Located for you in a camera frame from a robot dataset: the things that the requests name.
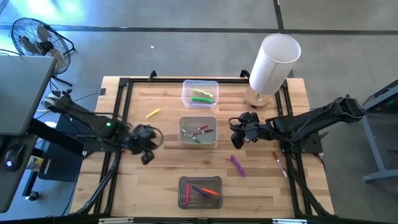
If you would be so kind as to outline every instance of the wooden table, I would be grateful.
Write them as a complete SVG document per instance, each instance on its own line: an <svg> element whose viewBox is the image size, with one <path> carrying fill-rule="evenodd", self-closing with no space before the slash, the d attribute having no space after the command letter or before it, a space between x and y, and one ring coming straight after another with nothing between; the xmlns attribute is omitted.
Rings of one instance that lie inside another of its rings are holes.
<svg viewBox="0 0 398 224"><path fill-rule="evenodd" d="M97 112L112 112L120 77L104 77ZM294 115L307 112L310 107L301 78L288 79ZM155 159L142 165L140 156L129 151L122 154L114 195L112 216L129 217L210 217L210 218L272 218L293 217L289 181L283 176L273 151L279 153L279 142L263 141L233 147L228 119L246 111L258 113L261 122L277 116L275 99L261 109L244 103L248 84L220 84L220 99L213 110L193 110L181 101L181 83L136 83L132 89L127 121L133 125L150 124L159 128L165 141L154 151ZM121 102L124 102L124 91ZM160 113L146 119L146 115L160 108ZM178 141L178 120L181 116L216 116L218 142L215 146L187 147ZM247 177L241 177L232 162L234 155ZM96 152L86 158L81 167L71 212L77 211L98 185L104 153ZM308 188L324 208L333 213L328 184L322 163L313 155L304 154L303 164ZM181 176L211 177L223 181L224 204L221 209L182 210L177 205L178 180ZM302 195L298 190L302 211Z"/></svg>

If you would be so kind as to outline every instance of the fan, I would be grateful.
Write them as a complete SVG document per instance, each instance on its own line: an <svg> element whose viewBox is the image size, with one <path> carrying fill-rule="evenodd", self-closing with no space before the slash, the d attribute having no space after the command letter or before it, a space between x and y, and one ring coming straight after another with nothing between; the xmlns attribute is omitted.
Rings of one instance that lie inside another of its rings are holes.
<svg viewBox="0 0 398 224"><path fill-rule="evenodd" d="M11 39L21 55L51 56L57 59L55 74L65 72L70 65L70 52L74 44L42 21L20 18L11 29ZM72 44L68 48L64 39Z"/></svg>

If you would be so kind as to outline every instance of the concrete floor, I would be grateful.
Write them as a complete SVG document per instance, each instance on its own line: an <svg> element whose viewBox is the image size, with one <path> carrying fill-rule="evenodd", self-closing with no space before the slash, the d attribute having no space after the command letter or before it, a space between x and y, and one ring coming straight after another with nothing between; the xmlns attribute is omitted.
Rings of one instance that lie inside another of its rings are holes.
<svg viewBox="0 0 398 224"><path fill-rule="evenodd" d="M397 30L398 3L387 0L280 0L286 29ZM0 24L34 17L48 24L98 27L194 27L276 29L272 0L10 0ZM0 46L15 50L8 30ZM60 78L72 82L74 98L98 92L105 75L237 76L251 70L268 34L180 32L61 32L75 43L70 68ZM303 54L294 68L307 87L310 106L350 94L362 103L397 79L398 35L292 35ZM89 110L97 96L80 101ZM42 121L57 121L47 114ZM336 124L324 138L326 176L337 215L395 223L398 179L371 184L362 175L376 171L360 124ZM19 187L0 220L61 215L72 183L38 180L44 198L27 202Z"/></svg>

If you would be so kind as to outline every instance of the gray desk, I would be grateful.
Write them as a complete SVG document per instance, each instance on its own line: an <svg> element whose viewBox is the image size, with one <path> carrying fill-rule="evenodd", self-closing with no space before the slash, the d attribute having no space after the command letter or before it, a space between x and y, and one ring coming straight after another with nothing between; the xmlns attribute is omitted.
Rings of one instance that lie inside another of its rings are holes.
<svg viewBox="0 0 398 224"><path fill-rule="evenodd" d="M52 57L0 55L0 135L26 133L55 64Z"/></svg>

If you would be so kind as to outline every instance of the purple marker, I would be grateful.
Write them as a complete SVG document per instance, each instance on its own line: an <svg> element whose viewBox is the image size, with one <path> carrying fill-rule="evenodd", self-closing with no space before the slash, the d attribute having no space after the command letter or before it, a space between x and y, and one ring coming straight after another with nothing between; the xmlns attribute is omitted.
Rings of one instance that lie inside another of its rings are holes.
<svg viewBox="0 0 398 224"><path fill-rule="evenodd" d="M242 177L247 176L247 174L244 172L243 168L241 167L241 165L239 165L238 161L236 160L236 158L234 156L231 155L231 161L234 162L236 168L238 169L238 171L241 173Z"/></svg>
<svg viewBox="0 0 398 224"><path fill-rule="evenodd" d="M208 195L207 193L204 193L202 190L200 190L200 188L198 188L197 186L192 186L192 188L194 190L196 190L197 192L199 192L201 195L205 196L205 197L210 197L210 195Z"/></svg>

